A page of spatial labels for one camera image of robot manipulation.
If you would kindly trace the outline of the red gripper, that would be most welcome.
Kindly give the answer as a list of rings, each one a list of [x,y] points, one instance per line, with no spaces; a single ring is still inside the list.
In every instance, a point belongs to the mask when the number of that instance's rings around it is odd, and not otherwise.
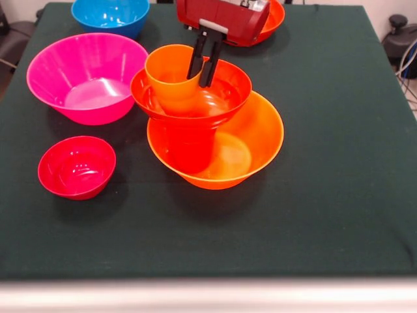
[[[202,69],[200,87],[212,84],[223,36],[226,42],[251,46],[258,39],[270,12],[269,1],[181,0],[176,2],[176,7],[181,23],[200,29],[187,74],[187,79],[191,80]],[[212,48],[208,61],[203,65],[203,48],[208,38],[212,41]]]

